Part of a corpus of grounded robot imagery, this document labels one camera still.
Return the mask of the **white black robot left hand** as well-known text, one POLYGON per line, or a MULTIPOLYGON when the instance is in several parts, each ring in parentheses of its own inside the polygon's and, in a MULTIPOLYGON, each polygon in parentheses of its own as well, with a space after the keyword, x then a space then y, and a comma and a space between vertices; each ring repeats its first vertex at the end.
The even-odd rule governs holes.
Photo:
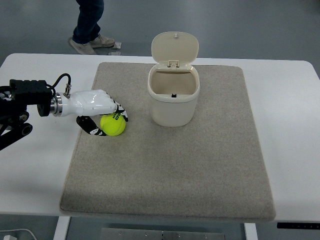
POLYGON ((74 92, 69 98, 57 96, 56 100, 55 116, 77 115, 76 123, 90 135, 107 136, 100 127, 103 115, 121 114, 128 122, 125 109, 101 89, 74 92))

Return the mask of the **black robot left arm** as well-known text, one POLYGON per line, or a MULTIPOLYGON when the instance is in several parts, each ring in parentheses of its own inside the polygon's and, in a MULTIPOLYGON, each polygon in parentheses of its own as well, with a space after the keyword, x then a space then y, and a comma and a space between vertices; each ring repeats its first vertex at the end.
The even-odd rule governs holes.
POLYGON ((3 150, 26 137, 33 130, 27 123, 28 106, 37 106, 38 114, 60 116, 62 96, 71 96, 71 76, 60 75, 53 85, 45 80, 11 79, 8 86, 0 87, 0 149, 3 150))

